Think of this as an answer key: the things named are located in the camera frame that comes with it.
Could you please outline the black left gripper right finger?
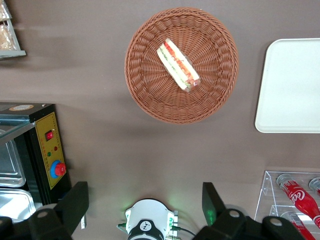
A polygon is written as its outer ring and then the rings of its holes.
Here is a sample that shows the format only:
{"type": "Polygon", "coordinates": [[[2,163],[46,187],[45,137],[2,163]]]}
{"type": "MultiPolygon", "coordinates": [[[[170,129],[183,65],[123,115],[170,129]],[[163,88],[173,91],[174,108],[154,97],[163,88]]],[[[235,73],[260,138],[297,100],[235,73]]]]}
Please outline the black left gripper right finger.
{"type": "Polygon", "coordinates": [[[227,208],[211,182],[202,184],[202,211],[207,222],[195,240],[303,240],[287,219],[267,216],[257,222],[235,208],[227,208]]]}

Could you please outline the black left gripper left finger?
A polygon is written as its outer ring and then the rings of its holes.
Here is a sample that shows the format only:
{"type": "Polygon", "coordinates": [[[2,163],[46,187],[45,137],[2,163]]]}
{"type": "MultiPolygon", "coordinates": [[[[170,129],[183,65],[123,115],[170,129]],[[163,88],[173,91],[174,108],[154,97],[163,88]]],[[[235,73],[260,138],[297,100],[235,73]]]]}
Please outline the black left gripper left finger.
{"type": "Polygon", "coordinates": [[[43,206],[22,222],[0,217],[2,240],[71,240],[89,208],[89,187],[77,182],[55,206],[43,206]]]}

